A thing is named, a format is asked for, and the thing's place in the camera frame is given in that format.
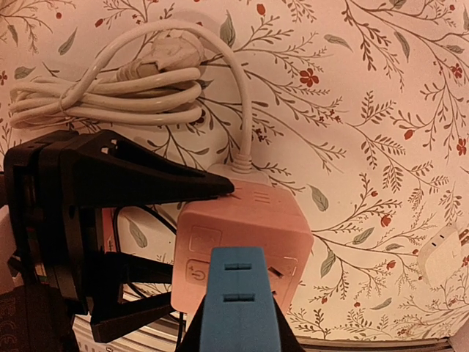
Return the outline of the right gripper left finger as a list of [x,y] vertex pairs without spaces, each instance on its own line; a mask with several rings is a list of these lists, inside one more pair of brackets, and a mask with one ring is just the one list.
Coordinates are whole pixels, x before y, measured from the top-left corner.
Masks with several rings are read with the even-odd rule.
[[204,312],[203,298],[193,317],[193,320],[182,339],[182,342],[177,346],[176,352],[200,352],[200,337],[202,330],[202,319]]

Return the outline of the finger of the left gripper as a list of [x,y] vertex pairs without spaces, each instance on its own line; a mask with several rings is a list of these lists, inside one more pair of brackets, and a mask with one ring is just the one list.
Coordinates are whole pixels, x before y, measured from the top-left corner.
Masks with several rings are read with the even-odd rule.
[[96,256],[90,274],[91,327],[96,342],[111,342],[174,311],[170,292],[121,302],[124,285],[170,284],[173,274],[170,264],[107,252]]
[[65,200],[78,207],[166,204],[231,194],[226,177],[175,163],[110,130],[65,148]]

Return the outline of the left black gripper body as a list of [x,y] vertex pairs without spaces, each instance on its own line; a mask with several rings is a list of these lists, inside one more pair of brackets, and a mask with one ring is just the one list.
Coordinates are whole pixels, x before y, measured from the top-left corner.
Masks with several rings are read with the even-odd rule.
[[77,351],[76,315],[96,342],[121,335],[120,255],[105,253],[102,210],[116,199],[106,178],[119,165],[112,131],[55,131],[10,149],[4,182],[16,250],[9,265],[25,351]]

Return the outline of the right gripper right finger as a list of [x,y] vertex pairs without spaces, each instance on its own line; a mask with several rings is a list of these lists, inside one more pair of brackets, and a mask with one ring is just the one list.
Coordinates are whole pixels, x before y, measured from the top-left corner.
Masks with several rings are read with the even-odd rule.
[[286,318],[284,317],[284,314],[276,302],[274,303],[274,307],[276,310],[281,352],[304,352],[304,349],[292,332]]

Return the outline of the blue plug adapter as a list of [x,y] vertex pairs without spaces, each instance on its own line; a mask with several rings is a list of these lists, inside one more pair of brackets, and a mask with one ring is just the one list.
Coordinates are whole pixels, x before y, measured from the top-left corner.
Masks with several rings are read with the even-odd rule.
[[211,336],[240,327],[269,336],[275,330],[279,332],[265,256],[260,247],[213,249],[204,299],[202,328],[215,329]]

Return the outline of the pink cube socket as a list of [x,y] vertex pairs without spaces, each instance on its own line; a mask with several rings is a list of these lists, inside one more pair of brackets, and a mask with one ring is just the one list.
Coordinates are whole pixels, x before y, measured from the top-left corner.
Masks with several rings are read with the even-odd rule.
[[192,315],[206,292],[215,247],[256,246],[264,251],[270,287],[289,310],[313,246],[300,206],[284,189],[236,180],[234,192],[189,202],[177,220],[171,305]]

